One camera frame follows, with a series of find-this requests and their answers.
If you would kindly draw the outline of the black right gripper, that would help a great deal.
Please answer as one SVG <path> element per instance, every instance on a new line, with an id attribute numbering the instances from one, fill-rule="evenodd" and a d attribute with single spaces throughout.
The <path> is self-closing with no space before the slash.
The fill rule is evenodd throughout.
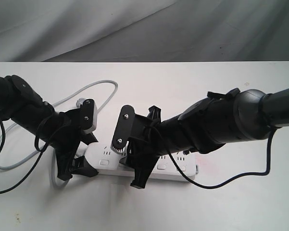
<path id="1" fill-rule="evenodd" d="M 171 153 L 196 152 L 196 146 L 180 127 L 179 115 L 161 120 L 161 108 L 153 105 L 147 116 L 135 113 L 131 105 L 121 108 L 114 130 L 112 145 L 122 148 L 127 145 L 127 156 L 119 163 L 134 169 L 130 186 L 145 189 L 159 156 Z"/>

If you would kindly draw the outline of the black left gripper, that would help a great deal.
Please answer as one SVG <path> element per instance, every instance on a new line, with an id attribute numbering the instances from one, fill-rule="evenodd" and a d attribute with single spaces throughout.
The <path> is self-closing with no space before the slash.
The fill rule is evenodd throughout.
<path id="1" fill-rule="evenodd" d="M 37 141 L 42 139 L 45 142 L 43 147 L 37 147 L 37 151 L 43 153 L 48 146 L 57 149 L 57 178 L 61 180 L 70 180 L 73 175 L 89 178 L 98 175 L 97 169 L 84 156 L 75 157 L 80 141 L 86 145 L 98 142 L 93 132 L 86 133 L 81 128 L 81 107 L 53 113 L 43 119 L 37 128 Z"/>

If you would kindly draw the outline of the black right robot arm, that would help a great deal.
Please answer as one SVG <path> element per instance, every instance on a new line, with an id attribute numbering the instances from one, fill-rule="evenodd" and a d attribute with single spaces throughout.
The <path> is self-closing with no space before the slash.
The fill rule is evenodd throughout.
<path id="1" fill-rule="evenodd" d="M 238 88 L 225 94 L 210 91 L 206 98 L 164 121 L 157 106 L 150 107 L 147 116 L 123 106 L 111 149 L 126 153 L 121 163 L 134 170 L 131 186 L 143 189 L 161 156 L 208 154 L 227 143 L 267 140 L 266 169 L 256 173 L 267 176 L 272 139 L 283 127 L 289 127 L 289 89 L 269 94 Z"/>

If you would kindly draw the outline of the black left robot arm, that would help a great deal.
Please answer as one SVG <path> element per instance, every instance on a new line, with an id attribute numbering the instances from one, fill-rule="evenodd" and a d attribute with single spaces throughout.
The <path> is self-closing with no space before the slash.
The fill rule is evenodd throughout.
<path id="1" fill-rule="evenodd" d="M 97 169 L 84 157 L 75 157 L 81 142 L 97 142 L 93 131 L 97 126 L 97 108 L 93 99 L 85 99 L 77 109 L 55 111 L 21 77 L 0 77 L 0 118 L 12 120 L 35 135 L 34 146 L 40 140 L 55 150 L 58 174 L 61 180 L 73 175 L 94 177 Z"/>

